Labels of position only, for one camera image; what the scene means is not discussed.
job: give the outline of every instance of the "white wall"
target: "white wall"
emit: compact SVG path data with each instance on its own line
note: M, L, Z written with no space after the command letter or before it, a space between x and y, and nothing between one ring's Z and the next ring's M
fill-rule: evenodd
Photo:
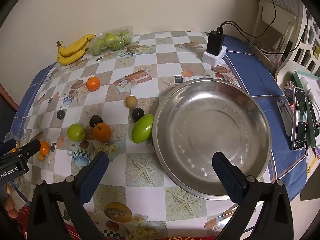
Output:
M258 0L19 0L0 29L0 83L19 104L34 76L56 61L58 40L68 45L124 25L135 34L209 32L225 20L251 31L257 11Z

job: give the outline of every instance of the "red cloth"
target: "red cloth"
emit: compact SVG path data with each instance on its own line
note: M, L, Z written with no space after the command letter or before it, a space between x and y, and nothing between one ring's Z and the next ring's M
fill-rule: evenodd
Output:
M28 226L28 217L29 217L29 212L30 212L30 207L28 206L23 206L20 210L19 210L19 215L16 218L18 224L20 225L20 228L23 232L23 236L25 239L27 239L27 226ZM74 239L74 240L81 240L77 230L75 229L75 227L65 224L66 229L68 230L70 236ZM162 239L157 239L157 240L214 240L215 236L208 236L208 237L170 237L170 238L162 238Z

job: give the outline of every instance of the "phone stand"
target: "phone stand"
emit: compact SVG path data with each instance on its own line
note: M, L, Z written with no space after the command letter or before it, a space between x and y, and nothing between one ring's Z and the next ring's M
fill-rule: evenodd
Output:
M284 100L278 101L277 106L282 118L285 133L287 134L287 136L291 137L293 125L293 112L291 110L291 107L289 106L289 103Z

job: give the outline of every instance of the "small black square label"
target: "small black square label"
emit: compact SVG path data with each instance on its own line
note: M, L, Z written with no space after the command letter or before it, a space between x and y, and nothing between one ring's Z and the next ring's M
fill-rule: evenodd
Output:
M175 83L182 83L183 77L182 76L174 76L174 82Z
M50 150L50 151L51 151L51 152L54 152L54 149L55 149L55 148L56 148L56 144L55 144L55 143L52 143L52 144L51 144L51 150Z

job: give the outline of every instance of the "plastic clamshell container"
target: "plastic clamshell container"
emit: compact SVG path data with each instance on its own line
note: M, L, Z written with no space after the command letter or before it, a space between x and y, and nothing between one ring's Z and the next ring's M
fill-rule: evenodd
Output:
M133 27L125 26L105 31L96 35L87 45L93 55L119 50L130 45L133 38Z

